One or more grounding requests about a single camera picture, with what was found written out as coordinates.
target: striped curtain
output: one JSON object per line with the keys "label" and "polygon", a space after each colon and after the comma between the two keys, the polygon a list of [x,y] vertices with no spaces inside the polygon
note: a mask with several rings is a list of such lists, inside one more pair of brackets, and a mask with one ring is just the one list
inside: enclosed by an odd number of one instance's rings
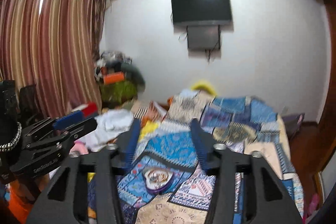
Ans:
{"label": "striped curtain", "polygon": [[104,18],[105,18],[106,0],[93,0],[93,42],[92,42],[92,58],[98,60],[99,44],[103,36]]}
{"label": "striped curtain", "polygon": [[36,84],[45,116],[60,117],[93,101],[93,0],[2,0],[0,69],[20,88]]}

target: metal bolt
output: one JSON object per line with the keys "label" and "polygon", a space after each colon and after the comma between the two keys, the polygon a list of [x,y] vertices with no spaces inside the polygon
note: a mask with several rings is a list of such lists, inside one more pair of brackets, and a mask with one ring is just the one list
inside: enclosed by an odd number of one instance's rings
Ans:
{"label": "metal bolt", "polygon": [[118,145],[116,145],[115,143],[108,143],[108,144],[106,145],[106,148],[107,148],[108,150],[116,150],[116,149],[118,148]]}
{"label": "metal bolt", "polygon": [[216,149],[216,150],[225,150],[226,146],[225,146],[225,144],[222,144],[222,143],[215,143],[213,145],[213,148]]}
{"label": "metal bolt", "polygon": [[71,158],[78,158],[79,157],[79,152],[78,151],[70,151],[70,153],[69,153],[69,156],[71,157]]}
{"label": "metal bolt", "polygon": [[263,157],[263,155],[262,155],[262,153],[260,151],[253,151],[251,153],[251,155],[252,155],[252,157],[258,158],[258,159]]}

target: pink item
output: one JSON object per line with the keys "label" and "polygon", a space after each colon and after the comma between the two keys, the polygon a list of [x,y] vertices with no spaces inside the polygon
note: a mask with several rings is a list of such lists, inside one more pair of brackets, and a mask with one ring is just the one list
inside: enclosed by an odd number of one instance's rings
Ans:
{"label": "pink item", "polygon": [[81,155],[89,153],[85,144],[80,141],[75,141],[75,145],[73,146],[73,148],[70,149],[70,152],[71,151],[78,151]]}
{"label": "pink item", "polygon": [[309,204],[307,214],[310,216],[314,211],[316,211],[317,206],[319,205],[319,195],[314,194],[313,197],[311,198],[311,202]]}

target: patchwork bedspread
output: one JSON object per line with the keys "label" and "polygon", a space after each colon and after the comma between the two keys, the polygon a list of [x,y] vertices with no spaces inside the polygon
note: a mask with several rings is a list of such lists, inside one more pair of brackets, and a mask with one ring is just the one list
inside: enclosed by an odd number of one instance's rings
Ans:
{"label": "patchwork bedspread", "polygon": [[[159,126],[138,142],[133,168],[118,177],[118,193],[126,224],[203,224],[215,184],[197,161],[190,136],[191,119],[231,150],[249,154],[259,150],[282,180],[303,216],[303,190],[290,161],[288,139],[282,119],[258,98],[174,96]],[[174,181],[163,195],[146,191],[142,170],[157,166],[174,172]],[[241,223],[243,178],[236,173],[235,214]],[[95,218],[95,178],[89,182],[89,212]]]}

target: wall-mounted television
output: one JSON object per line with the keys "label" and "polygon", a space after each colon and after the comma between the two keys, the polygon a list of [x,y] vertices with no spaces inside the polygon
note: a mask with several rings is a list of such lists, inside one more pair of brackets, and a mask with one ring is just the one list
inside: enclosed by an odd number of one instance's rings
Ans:
{"label": "wall-mounted television", "polygon": [[225,25],[232,21],[230,0],[171,0],[176,26]]}

